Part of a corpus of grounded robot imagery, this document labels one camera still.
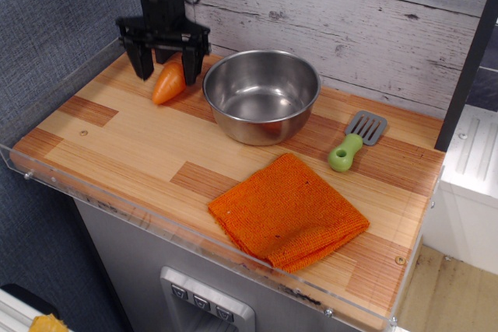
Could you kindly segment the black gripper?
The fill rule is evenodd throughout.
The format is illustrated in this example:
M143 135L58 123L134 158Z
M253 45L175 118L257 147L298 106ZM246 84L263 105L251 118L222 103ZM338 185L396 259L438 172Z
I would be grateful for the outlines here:
M140 0L140 16L117 19L128 58L135 74L146 81L153 73L152 51L138 44L182 51L184 78L187 86L195 84L202 70L204 54L210 53L209 28L191 21L185 13L186 0Z

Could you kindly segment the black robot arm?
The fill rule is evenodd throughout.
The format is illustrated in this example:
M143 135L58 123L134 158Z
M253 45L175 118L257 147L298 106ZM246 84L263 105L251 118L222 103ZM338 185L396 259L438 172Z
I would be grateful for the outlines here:
M180 53L185 82L193 85L201 73L204 56L210 53L210 29L191 21L185 6L200 0L140 2L140 16L121 17L116 21L119 40L135 74L145 81L153 73L155 63L163 64Z

